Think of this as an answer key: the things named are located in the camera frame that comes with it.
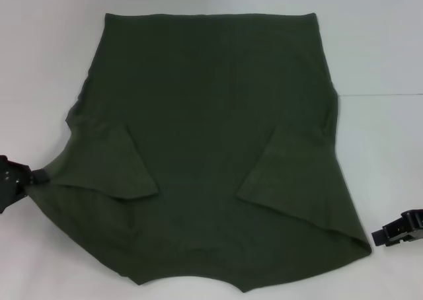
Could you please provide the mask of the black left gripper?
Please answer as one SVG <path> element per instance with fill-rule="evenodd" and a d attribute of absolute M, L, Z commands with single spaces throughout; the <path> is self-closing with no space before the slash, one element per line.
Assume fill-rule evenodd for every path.
<path fill-rule="evenodd" d="M 50 177 L 44 169 L 31 170 L 29 166 L 10 161 L 1 155 L 1 214 L 26 197 L 26 186 L 49 181 Z"/>

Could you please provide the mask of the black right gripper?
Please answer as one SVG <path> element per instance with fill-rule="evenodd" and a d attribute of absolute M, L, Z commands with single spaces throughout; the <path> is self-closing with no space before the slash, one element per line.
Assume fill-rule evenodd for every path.
<path fill-rule="evenodd" d="M 422 209 L 402 212 L 401 217 L 371 234 L 376 246 L 393 246 L 422 239 Z"/>

